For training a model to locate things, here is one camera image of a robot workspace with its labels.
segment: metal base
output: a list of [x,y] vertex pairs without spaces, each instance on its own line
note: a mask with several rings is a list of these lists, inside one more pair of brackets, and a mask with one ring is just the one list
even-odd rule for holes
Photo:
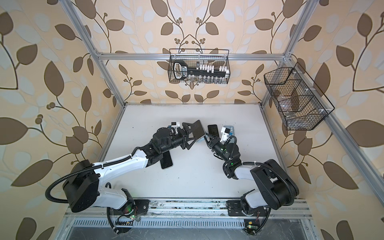
[[[135,199],[135,205],[137,207],[137,211],[135,215],[145,214],[148,212],[149,208],[149,200],[148,199]],[[122,215],[122,212],[117,209],[113,209],[113,215]]]
[[257,215],[259,217],[265,217],[267,214],[267,210],[264,209],[264,207],[258,207],[256,208],[258,212],[247,216],[242,212],[239,200],[228,200],[226,206],[228,207],[228,216],[230,217],[255,217]]

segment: brown leaf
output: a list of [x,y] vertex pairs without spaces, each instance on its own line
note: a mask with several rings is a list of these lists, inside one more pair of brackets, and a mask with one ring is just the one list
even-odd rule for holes
[[80,71],[81,67],[83,66],[83,57],[77,57],[73,61],[73,72],[76,73]]
[[313,87],[319,93],[320,96],[323,96],[324,93],[328,90],[328,87],[331,83],[331,74],[329,72],[327,64],[323,63],[314,78]]
[[128,71],[125,69],[125,67],[123,67],[121,64],[119,64],[119,69],[122,73],[124,73],[125,75],[128,75]]
[[47,88],[55,95],[59,96],[64,90],[64,80],[56,65],[50,61],[44,71],[44,82]]
[[311,184],[310,176],[302,164],[299,165],[299,172],[300,172],[300,175],[303,177],[304,181]]
[[336,225],[336,233],[339,240],[353,240],[351,227],[347,220],[341,220]]
[[74,0],[74,2],[87,18],[94,19],[96,17],[96,8],[92,0]]
[[262,31],[270,30],[273,28],[274,22],[268,18],[255,20],[255,26]]
[[312,138],[306,138],[297,146],[297,151],[300,155],[308,155],[311,152],[312,144]]
[[283,15],[290,18],[297,13],[303,4],[303,0],[286,0],[283,6]]
[[246,85],[246,86],[250,86],[251,85],[251,82],[248,81],[248,80],[241,80],[241,83]]
[[207,33],[209,33],[211,35],[218,35],[217,26],[216,26],[216,24],[214,24],[212,22],[206,23],[205,30],[207,31]]
[[28,132],[28,127],[13,118],[0,118],[0,145],[20,140]]
[[88,25],[84,25],[84,27],[85,27],[85,30],[87,30],[89,37],[92,38],[91,30],[89,29]]
[[172,84],[179,84],[180,83],[180,79],[173,79],[172,81],[170,81],[169,83],[172,83]]
[[166,95],[170,98],[178,98],[179,96],[177,95],[177,93],[173,92],[173,91],[168,91],[166,90]]
[[264,64],[261,64],[257,69],[256,69],[256,75],[261,73],[264,70]]
[[209,52],[210,54],[218,54],[218,48],[213,49]]
[[67,40],[74,40],[76,35],[70,26],[67,24],[58,24],[55,26],[56,31]]
[[141,101],[140,103],[143,103],[143,104],[152,104],[152,101],[150,99],[145,99],[143,101]]
[[187,94],[187,95],[182,96],[181,101],[182,101],[183,103],[186,103],[186,102],[188,102],[190,99],[191,99],[191,95],[190,95],[190,94]]
[[219,16],[225,7],[225,0],[213,0],[209,6],[209,13],[212,17]]
[[244,91],[240,91],[240,92],[237,92],[237,93],[240,94],[240,95],[243,95],[243,96],[251,95],[251,91],[249,91],[249,90],[244,90]]
[[68,150],[73,154],[79,154],[83,150],[83,144],[75,137],[66,137],[65,143]]
[[152,8],[161,17],[168,15],[168,6],[163,0],[151,0]]
[[88,131],[83,128],[83,127],[79,127],[79,126],[76,126],[76,127],[73,127],[72,128],[73,130],[73,135],[82,143],[86,143],[88,142]]
[[281,129],[283,130],[284,136],[288,137],[289,133],[286,127],[284,126],[284,123],[281,123]]
[[358,21],[358,32],[361,36],[367,37],[372,30],[372,19],[368,14],[363,13]]
[[49,4],[49,5],[55,5],[55,4],[57,4],[59,2],[59,0],[47,0],[47,3]]
[[144,91],[134,91],[133,94],[135,94],[136,96],[143,96],[145,95],[147,92],[144,92]]
[[299,145],[306,138],[307,131],[306,130],[296,130],[293,133],[293,142],[296,145]]
[[11,184],[14,187],[25,187],[32,185],[45,177],[52,169],[53,162],[48,159],[35,162],[24,170]]
[[54,228],[55,228],[55,227],[50,227],[50,228],[46,229],[45,231],[43,231],[43,232],[36,238],[36,240],[48,240],[49,237],[51,236],[51,234],[52,234]]
[[321,231],[321,234],[323,235],[324,240],[335,240],[333,236],[329,234],[326,230],[320,229],[320,231]]
[[377,147],[384,144],[384,126],[378,122],[357,120],[346,129],[360,147]]
[[266,54],[265,50],[258,50],[256,52],[253,52],[253,54]]
[[7,35],[13,30],[13,21],[9,13],[3,12],[0,14],[0,33],[1,35]]
[[210,91],[209,93],[207,93],[207,98],[214,98],[219,94],[219,92],[219,90]]
[[81,95],[81,107],[85,112],[88,112],[89,109],[91,108],[91,104],[92,104],[91,92],[86,86],[84,88],[83,94]]
[[304,41],[312,41],[319,34],[321,27],[319,25],[310,26],[304,34]]
[[124,21],[119,19],[110,19],[105,23],[105,25],[111,31],[120,31],[124,27]]
[[336,57],[341,65],[348,67],[353,63],[354,53],[351,49],[343,46],[336,47]]
[[298,59],[297,59],[297,66],[299,67],[299,69],[300,69],[303,73],[305,73],[305,62],[304,62],[303,59],[301,59],[301,58],[298,58]]
[[91,73],[91,75],[93,76],[93,62],[92,62],[92,59],[88,58],[87,59],[87,65],[88,65],[88,70],[89,72]]
[[323,168],[332,182],[345,189],[358,189],[359,187],[351,176],[334,162],[325,162]]
[[157,64],[164,70],[168,71],[169,63],[167,62],[157,62]]
[[196,100],[198,103],[202,103],[202,102],[204,101],[203,96],[201,96],[201,95],[197,95],[197,94],[195,94],[194,96],[195,96],[195,100]]
[[95,134],[96,136],[99,135],[100,130],[101,130],[101,120],[97,122],[95,129],[93,130],[93,134]]
[[139,85],[141,85],[141,83],[142,83],[141,80],[136,80],[136,81],[133,82],[133,85],[134,86],[139,86]]
[[112,95],[111,90],[109,88],[104,89],[103,94],[106,98],[110,98]]
[[329,0],[320,0],[319,1],[319,4],[321,5],[321,6],[327,6],[328,4],[329,4]]
[[20,223],[16,233],[16,240],[30,240],[36,232],[36,221],[25,217]]
[[19,63],[23,65],[31,64],[37,56],[37,45],[32,44],[17,50],[16,57]]
[[292,36],[293,31],[295,30],[296,24],[293,24],[291,30],[289,31],[289,37]]
[[160,34],[161,35],[170,35],[173,32],[173,23],[164,23],[161,27]]
[[234,104],[244,104],[245,102],[243,100],[240,100],[240,99],[235,99],[235,101],[233,103]]

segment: ventilation grille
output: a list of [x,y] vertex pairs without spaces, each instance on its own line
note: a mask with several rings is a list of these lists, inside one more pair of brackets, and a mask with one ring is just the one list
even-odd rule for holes
[[[119,221],[123,225],[119,227],[131,227],[132,224],[120,218]],[[74,227],[110,227],[106,218],[89,218],[77,217],[73,223]],[[133,222],[133,227],[137,228],[244,228],[244,220],[242,219],[189,219],[178,220],[177,218],[141,218],[141,221]]]

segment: phone screen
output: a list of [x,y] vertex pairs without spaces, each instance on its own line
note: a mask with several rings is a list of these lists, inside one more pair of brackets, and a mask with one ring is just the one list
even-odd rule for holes
[[217,125],[208,125],[208,133],[218,137],[219,135]]

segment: mounting plate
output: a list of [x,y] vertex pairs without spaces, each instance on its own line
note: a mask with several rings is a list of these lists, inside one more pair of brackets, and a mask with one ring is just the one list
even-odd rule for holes
[[[239,200],[228,200],[226,203],[228,208],[228,215],[230,217],[246,217],[245,214],[242,213],[241,204]],[[264,207],[258,207],[259,217],[265,217],[267,214],[267,210]]]

